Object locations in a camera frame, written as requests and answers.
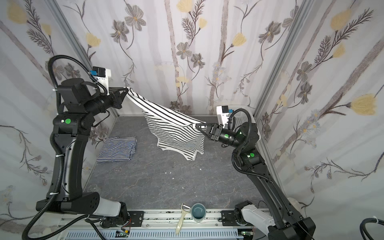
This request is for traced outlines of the black white striped tank top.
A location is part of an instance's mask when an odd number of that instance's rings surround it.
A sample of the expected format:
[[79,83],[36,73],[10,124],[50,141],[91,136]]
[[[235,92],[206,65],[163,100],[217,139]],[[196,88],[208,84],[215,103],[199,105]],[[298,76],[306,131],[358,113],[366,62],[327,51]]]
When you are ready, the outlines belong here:
[[127,89],[127,98],[141,109],[160,149],[178,152],[188,161],[194,161],[198,153],[204,154],[205,135],[196,128],[202,121],[153,103],[132,88]]

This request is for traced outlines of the blue white striped tank top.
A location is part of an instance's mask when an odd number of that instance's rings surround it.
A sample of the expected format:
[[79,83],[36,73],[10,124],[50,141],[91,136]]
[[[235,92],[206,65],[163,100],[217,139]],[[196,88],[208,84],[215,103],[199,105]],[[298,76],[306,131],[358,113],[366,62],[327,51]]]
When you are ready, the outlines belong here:
[[136,146],[136,137],[112,137],[105,139],[97,157],[97,162],[130,161],[136,152]]

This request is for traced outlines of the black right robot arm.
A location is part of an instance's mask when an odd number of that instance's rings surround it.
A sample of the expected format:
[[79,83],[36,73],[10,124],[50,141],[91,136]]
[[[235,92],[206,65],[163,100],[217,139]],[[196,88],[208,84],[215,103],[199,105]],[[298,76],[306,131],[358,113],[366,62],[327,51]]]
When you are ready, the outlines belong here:
[[255,205],[243,203],[237,208],[238,221],[249,223],[269,240],[311,240],[316,225],[291,204],[273,179],[268,166],[256,148],[259,140],[257,125],[246,122],[237,132],[218,124],[196,124],[196,129],[208,139],[234,147],[231,162],[235,170],[246,175],[256,186],[269,214]]

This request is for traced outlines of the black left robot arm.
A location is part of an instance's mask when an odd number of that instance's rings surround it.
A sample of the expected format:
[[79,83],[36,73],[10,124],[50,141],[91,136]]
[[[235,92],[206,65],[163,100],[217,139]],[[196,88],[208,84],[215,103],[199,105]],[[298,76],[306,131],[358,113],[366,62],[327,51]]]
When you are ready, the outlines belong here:
[[57,214],[84,214],[117,217],[122,203],[109,201],[97,192],[84,193],[83,160],[95,116],[109,108],[120,109],[127,88],[110,88],[104,95],[95,83],[81,78],[68,79],[57,87],[67,111],[53,120],[50,142],[54,151],[53,179],[47,197],[37,202],[36,210]]

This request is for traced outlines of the teal ceramic cup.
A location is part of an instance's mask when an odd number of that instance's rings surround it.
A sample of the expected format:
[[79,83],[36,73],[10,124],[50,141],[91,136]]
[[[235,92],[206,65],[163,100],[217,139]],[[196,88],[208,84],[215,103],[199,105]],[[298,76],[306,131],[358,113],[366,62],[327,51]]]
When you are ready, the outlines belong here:
[[201,222],[206,217],[206,207],[201,203],[196,203],[191,208],[191,215],[195,222]]

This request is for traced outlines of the cream handled peeler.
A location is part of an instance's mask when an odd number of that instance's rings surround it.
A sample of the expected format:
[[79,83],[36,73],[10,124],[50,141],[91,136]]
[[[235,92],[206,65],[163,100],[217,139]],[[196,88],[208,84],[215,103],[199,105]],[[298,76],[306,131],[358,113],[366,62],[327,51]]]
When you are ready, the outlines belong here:
[[177,224],[177,227],[176,227],[176,230],[175,230],[175,234],[176,235],[178,235],[181,232],[185,216],[188,213],[190,213],[190,212],[191,212],[191,207],[190,206],[187,206],[186,204],[182,204],[181,205],[181,217],[180,217],[180,219],[178,221],[178,224]]

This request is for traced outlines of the aluminium mounting rail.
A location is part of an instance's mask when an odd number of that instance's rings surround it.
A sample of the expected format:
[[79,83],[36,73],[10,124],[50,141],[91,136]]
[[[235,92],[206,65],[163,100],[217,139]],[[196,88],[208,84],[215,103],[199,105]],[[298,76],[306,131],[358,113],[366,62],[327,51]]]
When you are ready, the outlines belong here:
[[234,209],[207,209],[201,220],[192,211],[129,211],[123,227],[103,228],[101,223],[74,224],[60,240],[284,240],[268,209],[245,208],[246,220]]

